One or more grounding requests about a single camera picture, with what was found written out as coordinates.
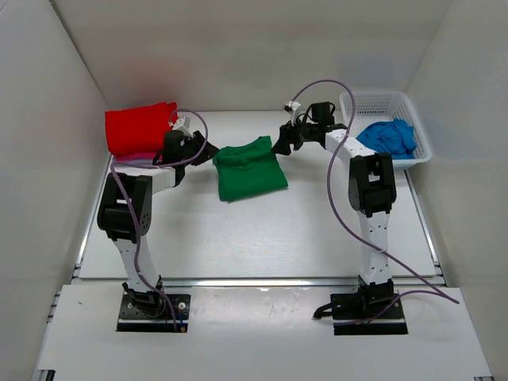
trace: pink cloth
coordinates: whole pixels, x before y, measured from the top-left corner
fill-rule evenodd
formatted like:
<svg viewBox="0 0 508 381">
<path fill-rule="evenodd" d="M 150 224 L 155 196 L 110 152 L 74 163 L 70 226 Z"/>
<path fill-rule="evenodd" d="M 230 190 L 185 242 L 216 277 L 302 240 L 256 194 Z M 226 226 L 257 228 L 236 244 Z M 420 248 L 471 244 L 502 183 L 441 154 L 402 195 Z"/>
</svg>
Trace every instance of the pink cloth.
<svg viewBox="0 0 508 381">
<path fill-rule="evenodd" d="M 137 152 L 137 153 L 129 153 L 128 155 L 119 155 L 114 158 L 117 161 L 131 161 L 131 160 L 142 160 L 148 159 L 153 160 L 157 152 Z"/>
</svg>

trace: cable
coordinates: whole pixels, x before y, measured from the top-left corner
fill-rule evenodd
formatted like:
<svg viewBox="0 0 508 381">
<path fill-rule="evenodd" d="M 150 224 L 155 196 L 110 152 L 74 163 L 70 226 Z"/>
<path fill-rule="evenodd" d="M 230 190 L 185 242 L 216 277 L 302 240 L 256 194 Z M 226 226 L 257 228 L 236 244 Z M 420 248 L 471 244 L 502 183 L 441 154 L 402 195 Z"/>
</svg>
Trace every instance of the cable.
<svg viewBox="0 0 508 381">
<path fill-rule="evenodd" d="M 364 240 L 358 234 L 353 232 L 349 228 L 349 226 L 345 223 L 345 221 L 342 219 L 342 216 L 339 214 L 339 212 L 338 212 L 338 210 L 337 210 L 337 208 L 335 206 L 335 202 L 333 201 L 332 181 L 331 181 L 331 179 L 332 179 L 332 168 L 333 168 L 333 163 L 335 162 L 335 158 L 337 157 L 337 153 L 342 148 L 342 146 L 344 146 L 346 140 L 349 137 L 349 132 L 351 131 L 351 127 L 352 127 L 352 122 L 353 122 L 355 114 L 356 114 L 356 102 L 355 102 L 355 97 L 352 94 L 351 89 L 347 85 L 345 85 L 344 83 L 342 83 L 340 81 L 337 81 L 335 79 L 320 79 L 318 81 L 314 81 L 312 83 L 309 83 L 307 86 L 303 87 L 298 93 L 296 93 L 296 95 L 291 100 L 295 101 L 297 99 L 297 97 L 299 97 L 300 94 L 302 94 L 305 90 L 307 90 L 309 87 L 311 87 L 313 85 L 316 85 L 318 83 L 335 83 L 337 85 L 342 86 L 348 92 L 349 96 L 351 97 L 351 103 L 352 103 L 351 118 L 349 119 L 348 127 L 346 129 L 346 134 L 344 135 L 344 138 L 341 140 L 341 142 L 339 143 L 337 148 L 335 148 L 335 151 L 333 152 L 332 158 L 330 159 L 330 162 L 329 162 L 329 165 L 328 165 L 328 171 L 326 172 L 326 191 L 328 193 L 328 200 L 329 200 L 330 206 L 332 207 L 333 214 L 335 214 L 335 217 L 340 222 L 342 227 L 351 236 L 356 238 L 362 244 L 365 244 L 368 247 L 373 248 L 374 250 L 384 254 L 386 257 L 388 257 L 389 259 L 393 260 L 399 266 L 402 266 L 403 268 L 405 268 L 408 272 L 410 272 L 412 275 L 414 275 L 416 278 L 418 278 L 420 281 L 422 281 L 425 285 L 427 285 L 428 287 L 432 288 L 433 291 L 435 291 L 435 292 L 432 292 L 432 291 L 418 290 L 418 291 L 403 292 L 398 297 L 394 298 L 394 300 L 387 307 L 385 307 L 385 309 L 383 311 L 381 311 L 381 313 L 379 313 L 378 315 L 376 315 L 376 316 L 374 316 L 374 317 L 372 317 L 370 319 L 366 319 L 366 320 L 348 321 L 346 323 L 343 323 L 342 325 L 361 324 L 361 323 L 364 323 L 364 322 L 367 322 L 367 321 L 370 322 L 373 319 L 378 318 L 379 316 L 381 316 L 382 314 L 387 312 L 402 296 L 405 296 L 405 295 L 408 295 L 408 294 L 416 294 L 416 293 L 433 294 L 433 295 L 440 296 L 442 298 L 448 299 L 450 302 L 454 302 L 455 304 L 460 304 L 460 302 L 458 300 L 452 298 L 451 296 L 449 296 L 446 293 L 444 293 L 443 291 L 441 291 L 439 288 L 437 288 L 432 283 L 430 283 L 427 279 L 425 279 L 421 275 L 419 275 L 411 267 L 409 267 L 408 265 L 404 264 L 401 260 L 399 260 L 399 259 L 395 258 L 394 256 L 392 256 L 388 251 L 383 250 L 383 249 L 377 247 L 376 245 L 370 243 L 369 241 Z"/>
<path fill-rule="evenodd" d="M 171 311 L 171 317 L 173 319 L 173 327 L 175 329 L 175 332 L 176 332 L 176 314 L 175 314 L 175 309 L 173 308 L 173 305 L 172 305 L 171 300 L 169 299 L 169 297 L 164 293 L 164 287 L 163 287 L 163 290 L 159 290 L 159 289 L 155 288 L 154 286 L 152 286 L 148 282 L 148 280 L 140 272 L 140 265 L 139 265 L 139 255 L 140 255 L 140 249 L 141 249 L 140 226 L 139 226 L 139 223 L 137 221 L 136 211 L 134 210 L 133 204 L 130 201 L 129 195 L 127 194 L 127 190 L 125 190 L 123 184 L 121 183 L 120 177 L 118 176 L 118 173 L 115 171 L 115 167 L 118 166 L 118 165 L 122 165 L 122 166 L 126 166 L 126 167 L 134 167 L 134 168 L 141 168 L 141 169 L 167 168 L 167 167 L 173 167 L 173 166 L 177 166 L 177 165 L 187 164 L 187 163 L 190 163 L 191 161 L 197 159 L 199 157 L 199 155 L 201 155 L 201 153 L 205 149 L 206 142 L 208 141 L 208 125 L 206 125 L 206 122 L 202 118 L 201 115 L 199 115 L 198 113 L 196 113 L 194 111 L 187 110 L 187 109 L 177 109 L 177 110 L 174 110 L 171 113 L 171 115 L 169 116 L 169 120 L 171 120 L 171 118 L 173 117 L 173 114 L 177 113 L 177 112 L 184 112 L 184 113 L 187 112 L 187 113 L 191 113 L 191 114 L 195 115 L 196 117 L 199 118 L 199 120 L 201 121 L 201 123 L 205 127 L 205 140 L 203 141 L 203 144 L 202 144 L 201 148 L 198 150 L 198 153 L 196 153 L 190 159 L 182 160 L 182 161 L 179 161 L 177 163 L 164 164 L 164 165 L 158 165 L 158 166 L 154 166 L 154 165 L 141 165 L 141 164 L 124 164 L 124 163 L 118 163 L 116 161 L 113 161 L 111 163 L 111 165 L 110 165 L 111 175 L 114 177 L 114 180 L 115 180 L 115 182 L 118 185 L 118 189 L 120 190 L 120 193 L 121 193 L 122 197 L 124 198 L 125 202 L 127 203 L 127 208 L 129 209 L 130 216 L 133 219 L 134 230 L 136 232 L 136 251 L 134 253 L 134 268 L 135 268 L 136 273 L 138 274 L 141 282 L 143 282 L 143 284 L 146 287 L 148 287 L 151 291 L 156 292 L 157 294 L 159 294 L 166 301 L 167 306 L 169 307 L 169 310 Z"/>
<path fill-rule="evenodd" d="M 180 319 L 180 331 L 182 331 L 182 333 L 185 333 L 185 326 L 183 325 L 183 318 L 180 310 L 178 310 L 178 317 Z"/>
<path fill-rule="evenodd" d="M 296 117 L 296 120 L 298 121 L 298 120 L 300 119 L 300 117 L 303 117 L 303 116 L 305 116 L 305 113 L 301 113 L 300 115 L 298 115 L 298 116 Z"/>
<path fill-rule="evenodd" d="M 309 118 L 311 121 L 314 121 L 314 120 L 313 120 L 313 119 L 309 116 L 309 114 L 310 114 L 310 107 L 311 107 L 311 106 L 307 107 L 306 112 L 303 114 L 302 123 L 307 123 L 307 118 Z"/>
</svg>

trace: white wall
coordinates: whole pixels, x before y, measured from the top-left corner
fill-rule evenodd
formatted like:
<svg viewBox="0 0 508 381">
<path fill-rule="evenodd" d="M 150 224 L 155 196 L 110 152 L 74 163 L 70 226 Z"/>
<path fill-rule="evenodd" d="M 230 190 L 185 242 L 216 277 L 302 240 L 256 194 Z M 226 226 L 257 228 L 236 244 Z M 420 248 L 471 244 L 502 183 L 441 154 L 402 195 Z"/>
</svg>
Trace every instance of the white wall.
<svg viewBox="0 0 508 381">
<path fill-rule="evenodd" d="M 0 379 L 26 381 L 105 166 L 106 104 L 48 2 L 0 8 Z"/>
<path fill-rule="evenodd" d="M 324 77 L 405 89 L 450 0 L 55 3 L 112 108 L 166 99 L 197 110 L 278 110 Z M 329 85 L 306 95 L 340 92 Z"/>
<path fill-rule="evenodd" d="M 408 93 L 433 146 L 412 175 L 448 283 L 508 379 L 508 2 L 454 0 Z"/>
</svg>

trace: black clamp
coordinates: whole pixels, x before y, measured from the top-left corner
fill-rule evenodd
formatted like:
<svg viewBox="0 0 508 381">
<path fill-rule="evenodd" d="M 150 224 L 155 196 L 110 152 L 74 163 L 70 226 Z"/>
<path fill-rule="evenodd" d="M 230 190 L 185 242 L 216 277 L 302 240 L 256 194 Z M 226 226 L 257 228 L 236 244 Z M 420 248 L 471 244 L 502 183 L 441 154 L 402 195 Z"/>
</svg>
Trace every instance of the black clamp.
<svg viewBox="0 0 508 381">
<path fill-rule="evenodd" d="M 290 144 L 293 145 L 294 151 L 298 151 L 303 143 L 307 141 L 317 141 L 325 148 L 325 135 L 327 133 L 331 133 L 336 129 L 346 129 L 345 125 L 335 123 L 334 111 L 335 106 L 331 102 L 313 103 L 303 115 L 302 120 L 298 116 L 294 125 L 289 121 L 280 127 L 279 139 L 271 151 L 289 156 L 291 154 Z"/>
<path fill-rule="evenodd" d="M 164 300 L 156 291 L 138 292 L 129 288 L 127 282 L 123 282 L 121 286 L 124 288 L 125 293 L 129 296 L 130 302 L 138 310 L 150 316 L 156 316 L 164 309 Z M 159 280 L 156 284 L 157 290 L 162 290 L 162 278 L 159 275 Z"/>
<path fill-rule="evenodd" d="M 192 137 L 186 136 L 179 130 L 168 131 L 164 134 L 164 148 L 162 151 L 157 152 L 152 164 L 171 164 L 188 160 L 199 152 L 204 142 L 205 137 L 199 131 L 194 132 Z M 201 154 L 189 164 L 193 166 L 203 164 L 217 155 L 218 151 L 217 147 L 206 142 Z M 186 166 L 187 164 L 181 164 L 173 167 L 175 169 L 175 186 L 182 182 Z"/>
<path fill-rule="evenodd" d="M 391 279 L 386 283 L 367 285 L 358 277 L 358 291 L 353 294 L 343 294 L 340 298 L 315 310 L 313 319 L 319 320 L 326 316 L 333 316 L 337 312 L 353 311 L 357 319 L 371 318 L 389 305 L 395 297 L 394 283 Z"/>
</svg>

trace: green cloth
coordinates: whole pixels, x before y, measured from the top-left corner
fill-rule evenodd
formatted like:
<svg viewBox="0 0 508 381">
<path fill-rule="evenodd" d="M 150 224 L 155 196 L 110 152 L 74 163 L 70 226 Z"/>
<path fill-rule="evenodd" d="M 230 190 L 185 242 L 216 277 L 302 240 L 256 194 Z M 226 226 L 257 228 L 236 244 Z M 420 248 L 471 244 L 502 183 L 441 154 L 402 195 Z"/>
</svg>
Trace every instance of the green cloth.
<svg viewBox="0 0 508 381">
<path fill-rule="evenodd" d="M 235 201 L 287 188 L 286 176 L 271 153 L 270 137 L 243 147 L 224 147 L 214 157 L 221 201 Z"/>
</svg>

